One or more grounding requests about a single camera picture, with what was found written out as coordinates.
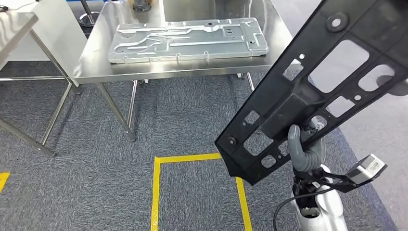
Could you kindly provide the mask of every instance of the stainless steel table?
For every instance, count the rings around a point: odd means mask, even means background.
[[[289,45],[292,36],[276,12],[271,0],[152,0],[152,9],[135,13],[127,1],[105,3],[92,30],[85,49],[74,72],[73,80],[79,84],[96,83],[99,90],[118,117],[129,137],[135,139],[129,128],[133,104],[129,109],[128,122],[124,120],[103,82],[159,79],[170,77],[208,76],[248,73],[268,70]],[[122,23],[154,23],[165,26],[170,21],[200,19],[257,18],[269,45],[269,53],[260,57],[217,60],[171,61],[135,64],[110,64],[108,51],[116,27]],[[136,81],[132,102],[136,93]]]
[[[62,77],[1,77],[0,81],[21,81],[21,80],[49,80],[49,79],[65,79],[68,81],[68,86],[66,87],[60,102],[57,105],[57,109],[52,115],[51,121],[45,131],[45,134],[41,142],[37,142],[35,139],[23,133],[18,128],[14,127],[10,123],[6,122],[0,117],[0,127],[3,127],[7,131],[13,133],[14,135],[20,137],[21,139],[29,142],[32,146],[41,150],[43,153],[50,156],[54,156],[54,153],[45,146],[47,139],[51,133],[52,128],[58,118],[58,115],[64,105],[64,102],[68,96],[70,90],[79,94],[79,89],[73,84],[72,80],[69,78],[67,73],[62,69],[60,64],[47,49],[47,47],[42,43],[37,34],[31,30],[32,26],[38,21],[37,16],[34,13],[14,13],[14,12],[2,12],[0,13],[0,24],[2,31],[0,32],[0,64],[3,63],[9,53],[17,46],[24,35],[29,33],[34,41],[39,45],[39,47],[45,52],[47,57],[55,65],[55,67],[61,72]]]

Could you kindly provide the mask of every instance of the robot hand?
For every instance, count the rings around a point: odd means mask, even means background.
[[[293,124],[288,133],[288,148],[294,169],[299,172],[312,171],[324,162],[326,155],[326,143],[320,139],[311,145],[307,150],[303,150],[301,142],[316,133],[322,128],[322,123],[313,118],[309,122],[309,128],[304,130]]]

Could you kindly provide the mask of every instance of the black cable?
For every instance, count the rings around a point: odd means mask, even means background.
[[[310,197],[310,196],[317,196],[317,195],[320,195],[320,194],[323,194],[323,193],[327,193],[328,191],[331,191],[331,190],[333,190],[333,189],[334,189],[334,188],[329,188],[329,189],[322,190],[322,191],[320,191],[320,192],[313,192],[313,193],[309,193],[309,194],[303,194],[303,195],[291,197],[291,198],[289,198],[289,199],[284,200],[282,203],[280,203],[280,204],[278,205],[278,207],[277,207],[276,210],[275,210],[275,214],[273,215],[273,230],[274,230],[274,231],[278,231],[278,228],[276,227],[276,220],[278,219],[279,210],[280,210],[283,206],[285,206],[285,204],[289,203],[290,201],[297,200],[297,199],[300,199],[300,198]]]

